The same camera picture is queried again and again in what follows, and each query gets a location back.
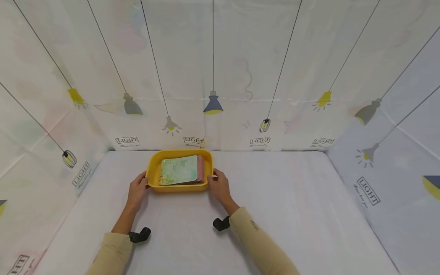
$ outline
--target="hanging cord line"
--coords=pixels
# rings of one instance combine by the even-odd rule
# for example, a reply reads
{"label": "hanging cord line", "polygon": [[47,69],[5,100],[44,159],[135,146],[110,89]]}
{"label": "hanging cord line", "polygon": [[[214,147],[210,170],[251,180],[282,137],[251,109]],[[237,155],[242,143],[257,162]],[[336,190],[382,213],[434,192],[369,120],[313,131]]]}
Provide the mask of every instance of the hanging cord line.
{"label": "hanging cord line", "polygon": [[342,64],[341,69],[339,70],[339,72],[337,73],[335,79],[333,80],[333,83],[331,84],[329,91],[331,91],[331,89],[333,88],[333,84],[336,82],[337,77],[339,76],[339,74],[340,74],[341,71],[342,71],[342,68],[345,66],[345,63],[347,62],[348,58],[349,58],[350,55],[352,54],[353,49],[355,48],[357,42],[359,41],[359,38],[361,37],[363,31],[364,31],[365,28],[367,27],[368,22],[370,21],[371,17],[373,16],[373,13],[374,13],[374,11],[376,10],[376,8],[378,7],[380,1],[381,1],[381,0],[379,0],[379,1],[376,3],[376,6],[374,7],[373,12],[370,14],[370,17],[368,18],[367,22],[365,23],[365,26],[363,27],[362,31],[361,31],[360,34],[359,34],[358,39],[356,39],[356,42],[355,42],[355,44],[353,45],[351,51],[348,53],[348,56],[347,56],[347,58],[345,59],[344,64]]}
{"label": "hanging cord line", "polygon": [[3,85],[3,83],[1,83],[0,81],[0,85],[3,87],[3,89],[5,89],[7,91],[7,93],[21,106],[21,108],[23,108],[23,110],[25,112],[27,112],[28,115],[30,115],[30,117],[35,120],[35,122],[46,132],[46,134],[53,140],[53,142],[55,142],[55,144],[61,149],[61,151],[64,152],[63,148],[58,144],[58,142],[55,141],[55,139],[51,136],[51,134],[49,134],[49,132],[43,127],[43,125],[41,125],[38,120],[36,120],[33,115],[31,115],[31,113],[29,113],[28,110],[26,110],[26,108],[16,99],[16,97]]}
{"label": "hanging cord line", "polygon": [[419,108],[420,107],[420,105],[422,105],[428,98],[430,98],[430,96],[432,96],[438,89],[440,88],[440,85],[434,90],[434,91],[432,91],[430,94],[429,94],[429,96],[427,96],[422,102],[420,102],[411,112],[409,112],[409,114],[407,114],[401,121],[399,121],[399,123],[397,123],[393,128],[392,128],[392,130],[378,143],[378,144],[381,144],[382,143],[382,141],[384,141],[388,136],[389,136],[389,134],[391,134],[391,132],[394,130],[394,129],[396,129],[410,114],[412,114],[414,111],[415,111],[415,109],[417,109],[417,108]]}
{"label": "hanging cord line", "polygon": [[149,31],[149,29],[148,29],[147,17],[146,17],[146,15],[145,15],[145,10],[144,10],[144,8],[143,8],[142,0],[140,0],[140,5],[141,5],[141,7],[142,7],[143,19],[145,20],[145,25],[147,26],[148,39],[150,40],[150,46],[151,46],[151,52],[153,53],[154,65],[156,66],[156,73],[158,74],[159,86],[161,87],[162,97],[163,97],[163,99],[164,99],[164,103],[165,103],[166,115],[167,115],[167,117],[169,117],[169,114],[168,114],[168,108],[167,108],[167,106],[166,106],[166,101],[165,101],[164,90],[162,89],[162,83],[161,83],[161,78],[160,78],[160,76],[159,76],[158,64],[156,63],[156,56],[154,55],[153,43],[151,42],[150,31]]}
{"label": "hanging cord line", "polygon": [[107,46],[107,42],[106,42],[106,40],[104,38],[103,32],[101,31],[101,28],[100,28],[99,24],[98,24],[98,20],[96,20],[95,13],[93,12],[93,9],[92,9],[92,6],[90,5],[89,0],[87,0],[87,3],[88,3],[88,6],[90,7],[90,11],[92,12],[93,18],[95,19],[96,25],[98,26],[99,32],[101,33],[101,36],[102,36],[102,38],[104,40],[104,44],[106,45],[107,51],[109,52],[109,55],[110,55],[111,61],[113,62],[113,66],[114,66],[114,68],[116,70],[117,76],[119,76],[119,80],[121,81],[122,87],[124,88],[125,93],[127,93],[127,90],[125,89],[125,86],[124,86],[124,82],[122,82],[121,75],[119,74],[119,71],[117,70],[116,64],[114,63],[113,56],[110,53],[109,46]]}
{"label": "hanging cord line", "polygon": [[289,51],[290,42],[291,42],[291,40],[292,40],[292,36],[293,36],[293,30],[295,30],[295,25],[297,24],[298,14],[300,13],[301,4],[302,4],[302,0],[301,0],[301,2],[300,2],[299,7],[298,7],[298,12],[297,12],[297,15],[296,15],[296,17],[295,17],[295,22],[293,23],[292,33],[290,34],[289,43],[287,44],[286,54],[284,55],[284,60],[283,60],[282,65],[281,65],[281,71],[279,72],[278,81],[276,82],[274,96],[272,97],[272,102],[271,102],[271,106],[270,106],[270,108],[269,108],[269,113],[268,113],[268,117],[267,117],[266,121],[269,119],[269,115],[270,115],[270,113],[271,113],[272,105],[273,105],[273,103],[274,103],[276,90],[277,90],[277,88],[278,88],[279,79],[281,78],[281,73],[282,73],[282,69],[283,69],[283,67],[284,67],[284,62],[286,62],[287,52]]}
{"label": "hanging cord line", "polygon": [[52,57],[51,53],[49,52],[48,48],[46,48],[46,46],[44,45],[43,41],[41,41],[40,37],[38,36],[37,32],[34,30],[34,28],[32,27],[32,25],[30,24],[29,20],[27,19],[27,17],[25,16],[25,14],[23,13],[23,11],[20,9],[20,7],[18,6],[17,2],[15,0],[12,0],[14,2],[14,4],[17,6],[18,10],[20,11],[20,13],[23,15],[23,17],[25,18],[26,22],[28,23],[29,27],[32,29],[33,33],[35,34],[35,36],[38,38],[38,40],[40,41],[41,45],[43,45],[43,48],[46,50],[46,52],[48,53],[48,55],[50,56],[50,58],[52,59],[52,61],[55,63],[55,66],[58,68],[59,72],[61,73],[62,77],[66,80],[67,84],[69,85],[69,87],[72,89],[72,85],[70,85],[70,82],[67,80],[66,76],[64,75],[64,73],[61,71],[61,68],[58,66],[57,62],[55,61],[55,59]]}
{"label": "hanging cord line", "polygon": [[214,0],[213,0],[213,91],[214,90]]}
{"label": "hanging cord line", "polygon": [[411,63],[416,59],[418,54],[422,52],[422,50],[425,48],[425,46],[431,41],[431,38],[434,37],[434,35],[437,33],[437,31],[440,29],[440,26],[437,28],[437,30],[431,35],[431,37],[428,39],[428,41],[423,45],[423,47],[418,51],[418,53],[415,55],[415,57],[409,62],[409,64],[405,67],[405,69],[399,74],[399,76],[394,80],[394,82],[391,84],[391,86],[386,90],[385,94],[381,97],[381,99],[384,98],[384,96],[391,90],[391,88],[394,86],[394,84],[399,80],[399,78],[402,76],[402,74],[408,69],[408,67],[411,65]]}

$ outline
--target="white bed sheet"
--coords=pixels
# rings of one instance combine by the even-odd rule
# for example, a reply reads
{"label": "white bed sheet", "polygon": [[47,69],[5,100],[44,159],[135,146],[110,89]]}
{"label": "white bed sheet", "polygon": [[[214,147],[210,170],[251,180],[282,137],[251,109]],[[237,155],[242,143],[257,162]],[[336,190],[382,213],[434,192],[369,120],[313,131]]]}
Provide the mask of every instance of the white bed sheet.
{"label": "white bed sheet", "polygon": [[[61,226],[37,275],[80,275],[124,207],[128,184],[154,152],[109,152]],[[302,275],[397,275],[329,159],[320,152],[213,152],[231,193],[292,259]],[[258,274],[208,192],[151,192],[134,229],[152,230],[135,245],[128,275]]]}

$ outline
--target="fabric wall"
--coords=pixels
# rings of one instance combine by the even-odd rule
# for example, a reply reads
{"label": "fabric wall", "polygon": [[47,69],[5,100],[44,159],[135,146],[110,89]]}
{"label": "fabric wall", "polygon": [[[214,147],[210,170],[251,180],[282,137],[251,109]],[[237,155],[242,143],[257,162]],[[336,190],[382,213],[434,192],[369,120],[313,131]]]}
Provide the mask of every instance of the fabric wall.
{"label": "fabric wall", "polygon": [[380,106],[371,98],[328,152],[403,275],[440,270],[439,71],[437,31]]}
{"label": "fabric wall", "polygon": [[0,274],[29,275],[111,145],[10,1],[0,36]]}
{"label": "fabric wall", "polygon": [[440,25],[435,0],[18,2],[116,150],[324,150]]}

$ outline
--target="yellow plastic tray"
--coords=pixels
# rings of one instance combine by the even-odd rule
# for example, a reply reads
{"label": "yellow plastic tray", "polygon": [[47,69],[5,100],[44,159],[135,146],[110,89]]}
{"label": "yellow plastic tray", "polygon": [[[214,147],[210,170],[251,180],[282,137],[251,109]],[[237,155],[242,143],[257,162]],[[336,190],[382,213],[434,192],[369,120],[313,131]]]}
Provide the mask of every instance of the yellow plastic tray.
{"label": "yellow plastic tray", "polygon": [[[161,176],[161,162],[165,158],[182,158],[192,155],[201,155],[205,162],[205,178],[203,183],[192,185],[159,185],[159,177]],[[147,177],[149,177],[148,185],[156,192],[193,192],[204,191],[208,188],[208,175],[214,174],[213,157],[207,150],[163,150],[155,153],[148,164]]]}

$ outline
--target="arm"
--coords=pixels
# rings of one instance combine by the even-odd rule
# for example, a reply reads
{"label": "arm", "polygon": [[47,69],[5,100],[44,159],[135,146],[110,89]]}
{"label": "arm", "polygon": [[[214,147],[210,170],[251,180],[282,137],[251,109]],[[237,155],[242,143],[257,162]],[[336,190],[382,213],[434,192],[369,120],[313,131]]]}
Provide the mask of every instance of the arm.
{"label": "arm", "polygon": [[101,249],[86,275],[121,275],[124,271],[132,251],[132,242],[128,233],[132,229],[135,216],[147,193],[149,187],[147,183],[148,178],[145,177],[145,172],[142,172],[130,183],[124,210],[111,233],[104,235]]}
{"label": "arm", "polygon": [[209,189],[230,216],[231,229],[251,255],[262,275],[299,275],[284,251],[252,219],[246,208],[231,197],[225,175],[215,169],[217,178],[208,176]]}

